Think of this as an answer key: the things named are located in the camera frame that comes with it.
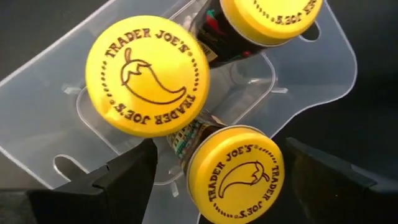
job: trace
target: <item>pepper drawing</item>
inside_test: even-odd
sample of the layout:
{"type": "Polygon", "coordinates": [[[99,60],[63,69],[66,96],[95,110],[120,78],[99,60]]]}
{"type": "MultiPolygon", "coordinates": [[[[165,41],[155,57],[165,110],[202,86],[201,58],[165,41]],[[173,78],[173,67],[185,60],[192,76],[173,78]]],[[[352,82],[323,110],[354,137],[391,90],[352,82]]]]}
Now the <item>pepper drawing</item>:
{"type": "Polygon", "coordinates": [[[158,79],[152,65],[142,59],[131,59],[131,48],[126,48],[124,51],[124,58],[126,63],[121,69],[122,86],[125,86],[133,95],[148,102],[157,105],[167,105],[181,99],[187,92],[185,86],[178,90],[169,90],[158,79]],[[142,73],[142,69],[148,69],[149,72],[142,73]],[[134,88],[134,79],[141,75],[148,75],[145,78],[145,88],[134,88]]]}
{"type": "Polygon", "coordinates": [[[232,185],[255,185],[262,178],[267,182],[269,176],[264,172],[264,166],[259,161],[245,162],[231,169],[221,181],[218,189],[219,198],[224,198],[226,190],[232,185]]]}
{"type": "Polygon", "coordinates": [[[207,10],[206,13],[206,23],[216,31],[217,34],[226,35],[223,31],[220,30],[218,26],[218,21],[214,17],[214,9],[207,10]]]}

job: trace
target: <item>yellow lid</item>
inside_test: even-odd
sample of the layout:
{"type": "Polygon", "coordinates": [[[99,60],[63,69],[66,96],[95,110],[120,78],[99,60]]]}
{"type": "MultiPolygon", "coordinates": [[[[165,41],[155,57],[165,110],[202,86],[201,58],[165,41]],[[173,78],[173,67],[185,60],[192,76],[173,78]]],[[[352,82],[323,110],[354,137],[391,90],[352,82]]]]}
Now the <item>yellow lid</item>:
{"type": "Polygon", "coordinates": [[[249,126],[230,126],[197,149],[187,170],[200,213],[214,223],[248,223],[274,203],[285,169],[278,146],[249,126]]]}
{"type": "Polygon", "coordinates": [[[246,38],[277,45],[302,34],[315,21],[323,0],[221,0],[229,22],[246,38]]]}
{"type": "Polygon", "coordinates": [[[156,16],[119,21],[96,40],[86,84],[100,115],[127,133],[154,137],[183,128],[210,85],[206,56],[178,24],[156,16]]]}

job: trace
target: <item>black plastic piece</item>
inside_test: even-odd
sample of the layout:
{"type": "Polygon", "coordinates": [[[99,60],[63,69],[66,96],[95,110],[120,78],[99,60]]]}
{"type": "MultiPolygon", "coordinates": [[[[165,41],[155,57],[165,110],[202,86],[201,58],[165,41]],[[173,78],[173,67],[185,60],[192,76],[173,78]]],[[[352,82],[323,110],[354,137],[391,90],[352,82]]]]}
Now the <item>black plastic piece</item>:
{"type": "Polygon", "coordinates": [[[55,190],[0,192],[0,223],[142,223],[156,165],[156,145],[146,139],[55,190]]]}
{"type": "Polygon", "coordinates": [[[313,223],[398,223],[398,183],[287,139],[296,155],[292,182],[313,223]]]}

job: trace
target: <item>transparent plastic insert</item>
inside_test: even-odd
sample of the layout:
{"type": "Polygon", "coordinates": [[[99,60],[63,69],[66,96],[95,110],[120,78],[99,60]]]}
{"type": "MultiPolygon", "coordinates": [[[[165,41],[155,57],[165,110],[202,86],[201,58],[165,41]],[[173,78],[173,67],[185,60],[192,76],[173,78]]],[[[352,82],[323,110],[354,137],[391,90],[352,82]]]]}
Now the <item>transparent plastic insert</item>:
{"type": "MultiPolygon", "coordinates": [[[[204,2],[108,1],[0,82],[0,150],[56,188],[69,181],[57,169],[57,156],[91,172],[138,145],[142,138],[113,128],[93,108],[84,83],[88,51],[121,19],[155,14],[186,27],[204,2]]],[[[327,2],[315,25],[316,40],[297,37],[212,70],[205,109],[226,124],[251,125],[273,137],[301,111],[347,94],[356,78],[356,59],[327,2]]],[[[154,140],[159,163],[144,223],[196,223],[199,212],[177,157],[165,138],[154,140]]]]}

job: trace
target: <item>spice jar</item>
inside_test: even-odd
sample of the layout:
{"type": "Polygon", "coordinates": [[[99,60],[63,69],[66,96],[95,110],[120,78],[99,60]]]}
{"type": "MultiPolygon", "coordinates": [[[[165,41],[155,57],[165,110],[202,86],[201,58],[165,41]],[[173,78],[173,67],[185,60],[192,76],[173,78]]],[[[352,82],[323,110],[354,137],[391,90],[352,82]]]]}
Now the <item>spice jar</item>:
{"type": "Polygon", "coordinates": [[[135,16],[97,38],[86,63],[86,84],[107,122],[149,138],[176,132],[197,116],[210,71],[184,28],[157,16],[135,16]]]}
{"type": "Polygon", "coordinates": [[[208,0],[192,20],[210,67],[250,57],[302,34],[323,0],[208,0]]]}
{"type": "Polygon", "coordinates": [[[167,138],[192,200],[213,223],[253,221],[278,197],[285,176],[282,153],[260,130],[226,126],[201,113],[167,138]]]}

